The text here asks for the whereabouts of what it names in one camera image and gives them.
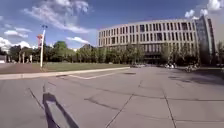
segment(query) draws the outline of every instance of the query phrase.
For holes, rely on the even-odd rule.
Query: distant building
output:
[[[190,52],[199,50],[199,43],[210,56],[215,51],[215,36],[211,18],[202,16],[198,20],[174,19],[154,20],[116,25],[100,29],[99,47],[126,47],[127,44],[140,44],[144,47],[145,61],[156,63],[161,58],[161,46],[187,45]]]
[[[6,56],[0,55],[0,64],[6,63]]]

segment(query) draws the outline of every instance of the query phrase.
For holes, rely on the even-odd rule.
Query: blue sky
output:
[[[1,0],[0,47],[37,46],[41,25],[46,42],[64,40],[70,48],[97,44],[97,30],[143,20],[223,16],[224,0]]]

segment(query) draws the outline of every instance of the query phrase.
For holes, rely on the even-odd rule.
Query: building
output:
[[[145,61],[156,63],[161,57],[161,46],[176,46],[178,50],[185,44],[198,47],[195,20],[174,19],[144,21],[117,25],[99,31],[99,47],[125,47],[127,44],[140,44],[144,47]]]
[[[156,63],[161,57],[161,46],[164,43],[168,43],[170,47],[175,46],[179,51],[183,46],[187,46],[191,54],[199,52],[200,43],[204,49],[202,51],[207,53],[207,56],[212,56],[216,51],[217,42],[214,33],[212,20],[206,16],[198,20],[144,21],[101,29],[98,45],[116,48],[125,47],[127,44],[140,44],[144,47],[145,61]]]

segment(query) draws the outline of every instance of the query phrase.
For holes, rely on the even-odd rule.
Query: street light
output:
[[[45,38],[45,32],[47,29],[47,25],[42,25],[43,30],[43,37],[42,37],[42,43],[41,43],[41,53],[40,53],[40,67],[43,67],[43,52],[44,52],[44,38]]]

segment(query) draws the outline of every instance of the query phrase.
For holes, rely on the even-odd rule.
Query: grass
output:
[[[46,63],[44,64],[44,69],[47,72],[77,71],[77,70],[121,68],[121,67],[127,67],[127,65],[96,64],[96,63]]]

